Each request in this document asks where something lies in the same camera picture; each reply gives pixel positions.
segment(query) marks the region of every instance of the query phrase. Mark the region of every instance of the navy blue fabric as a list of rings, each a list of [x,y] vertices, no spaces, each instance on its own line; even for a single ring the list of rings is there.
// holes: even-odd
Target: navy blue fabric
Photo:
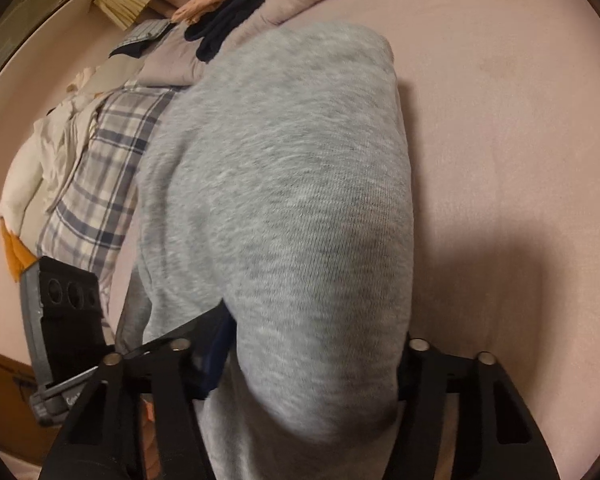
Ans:
[[[196,57],[200,61],[211,61],[222,46],[222,42],[244,20],[264,3],[264,0],[225,0],[213,12],[204,14],[197,23],[184,32],[187,41],[203,38]]]

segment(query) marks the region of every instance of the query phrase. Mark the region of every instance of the plaid fabric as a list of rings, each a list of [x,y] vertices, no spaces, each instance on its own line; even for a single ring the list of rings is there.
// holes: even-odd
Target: plaid fabric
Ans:
[[[142,51],[153,41],[159,40],[163,35],[174,27],[171,20],[145,20],[126,35],[109,54],[127,54],[132,57],[140,57]]]
[[[94,272],[104,300],[138,201],[138,164],[176,94],[128,84],[107,98],[74,179],[40,234],[38,255]]]

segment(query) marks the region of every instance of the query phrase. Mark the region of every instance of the black metal frame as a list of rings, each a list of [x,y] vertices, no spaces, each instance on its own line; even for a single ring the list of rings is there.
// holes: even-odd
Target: black metal frame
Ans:
[[[11,1],[0,0],[0,16]],[[600,0],[589,1],[600,15]],[[191,344],[197,341],[199,334],[189,330],[192,327],[188,325],[181,327],[183,332],[176,339],[172,334],[171,338],[162,338],[152,342],[150,347],[142,347],[140,353],[135,352],[119,361],[119,357],[107,357],[98,368],[88,370],[89,381],[52,448],[49,465],[43,470],[45,476],[41,477],[43,480],[55,479],[53,472],[63,475],[58,478],[94,478],[80,476],[83,468],[75,467],[73,462],[80,460],[84,464],[83,454],[95,452],[94,449],[98,449],[102,460],[98,459],[92,465],[104,464],[107,471],[98,468],[98,478],[142,478],[138,476],[142,469],[138,443],[136,437],[131,442],[130,435],[138,434],[134,430],[138,423],[136,396],[149,386],[156,402],[158,442],[163,443],[160,453],[167,449],[164,443],[170,441],[174,428],[178,434],[182,432],[181,440],[171,439],[173,449],[179,449],[179,452],[170,454],[162,463],[164,470],[169,471],[168,478],[213,478],[206,455],[200,448],[202,440],[195,423],[195,412],[188,402],[188,399],[200,398],[213,381],[209,375],[205,376],[204,366],[200,368],[203,362],[194,350],[196,345]],[[184,348],[187,346],[185,341],[189,341],[188,348]],[[384,476],[386,480],[432,478],[442,430],[441,410],[447,392],[459,392],[461,399],[458,434],[462,439],[458,440],[454,480],[557,478],[546,445],[528,409],[500,365],[492,358],[483,362],[484,358],[467,360],[445,356],[425,342],[412,341],[407,345],[398,377],[400,398],[410,402],[406,404],[397,444]],[[103,381],[107,383],[105,395],[102,393]],[[170,400],[171,408],[165,403],[166,399]],[[99,412],[100,408],[101,418],[87,416]],[[183,417],[182,413],[189,413],[189,417]],[[527,468],[529,461],[536,464],[533,470]],[[179,464],[179,470],[191,473],[180,476],[175,464]],[[12,480],[13,476],[0,460],[2,479]],[[600,466],[591,480],[600,480]]]
[[[20,277],[20,306],[38,384],[29,404],[38,424],[59,426],[102,358],[114,350],[102,332],[98,279],[43,256]]]

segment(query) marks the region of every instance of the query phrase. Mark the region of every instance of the gray sweatpants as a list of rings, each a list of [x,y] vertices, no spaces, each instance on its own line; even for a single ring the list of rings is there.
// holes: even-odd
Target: gray sweatpants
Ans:
[[[237,344],[196,407],[219,479],[382,475],[413,267],[396,83],[371,30],[274,30],[219,56],[144,155],[125,330],[224,298]]]

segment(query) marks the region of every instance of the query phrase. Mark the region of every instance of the black metal bracket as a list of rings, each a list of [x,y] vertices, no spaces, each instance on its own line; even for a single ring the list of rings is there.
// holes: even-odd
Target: black metal bracket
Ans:
[[[218,386],[235,321],[220,303],[92,373],[45,461],[40,480],[143,480],[141,394],[151,393],[165,478],[215,479],[193,410]]]
[[[86,381],[113,350],[102,333],[98,278],[46,256],[20,277],[20,305],[41,426],[62,424]]]
[[[433,479],[446,394],[459,394],[452,480],[558,480],[551,453],[496,358],[440,353],[411,339],[398,368],[405,411],[384,480]]]

